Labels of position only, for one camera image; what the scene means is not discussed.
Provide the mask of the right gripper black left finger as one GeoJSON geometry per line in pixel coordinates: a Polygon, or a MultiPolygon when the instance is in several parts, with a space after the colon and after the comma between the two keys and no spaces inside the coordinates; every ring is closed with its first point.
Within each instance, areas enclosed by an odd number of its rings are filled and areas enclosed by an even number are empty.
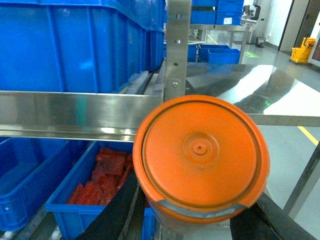
{"type": "Polygon", "coordinates": [[[140,240],[146,196],[132,172],[111,202],[78,240],[140,240]]]}

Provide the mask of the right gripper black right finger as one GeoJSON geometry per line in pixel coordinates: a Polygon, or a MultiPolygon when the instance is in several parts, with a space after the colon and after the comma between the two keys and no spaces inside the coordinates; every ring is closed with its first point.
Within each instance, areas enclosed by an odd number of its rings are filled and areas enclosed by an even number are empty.
{"type": "Polygon", "coordinates": [[[250,208],[230,219],[233,240],[314,240],[265,193],[250,208]]]}

